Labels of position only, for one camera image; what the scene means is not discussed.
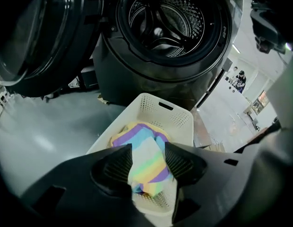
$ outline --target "washing machine door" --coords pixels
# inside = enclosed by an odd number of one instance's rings
[[[16,19],[0,44],[0,84],[24,96],[50,94],[72,81],[90,58],[103,0],[12,1],[24,9],[8,11]]]

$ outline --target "person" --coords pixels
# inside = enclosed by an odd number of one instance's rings
[[[234,67],[234,68],[231,68],[229,70],[229,72],[226,73],[225,75],[225,80],[232,83],[232,81],[234,80],[235,78],[235,73],[236,73],[236,70],[238,69],[238,67]]]
[[[244,71],[240,71],[239,75],[236,76],[237,78],[237,85],[236,85],[236,89],[242,93],[244,88],[245,88],[245,84],[246,84],[246,76],[245,76],[245,73]]]

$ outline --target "basket handle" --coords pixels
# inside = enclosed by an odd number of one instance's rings
[[[160,100],[159,101],[159,106],[161,106],[161,107],[163,107],[163,108],[166,108],[166,109],[168,109],[168,110],[173,110],[174,109],[174,107],[175,107],[175,105],[174,104],[172,104],[172,103],[170,103],[170,102],[168,102],[168,101],[165,101],[165,100]]]

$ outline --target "rainbow striped towel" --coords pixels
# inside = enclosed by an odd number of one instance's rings
[[[167,141],[166,132],[145,122],[132,122],[123,132],[112,137],[112,147],[132,144],[133,166],[128,183],[133,192],[146,192],[154,197],[172,177],[163,156]]]

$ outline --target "white plastic basket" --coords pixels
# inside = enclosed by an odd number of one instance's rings
[[[103,132],[87,154],[109,147],[112,136],[120,133],[130,122],[143,121],[163,129],[171,142],[193,146],[194,119],[192,114],[151,94],[140,94]],[[170,179],[155,198],[133,193],[137,209],[156,226],[171,226],[177,193],[177,182]]]

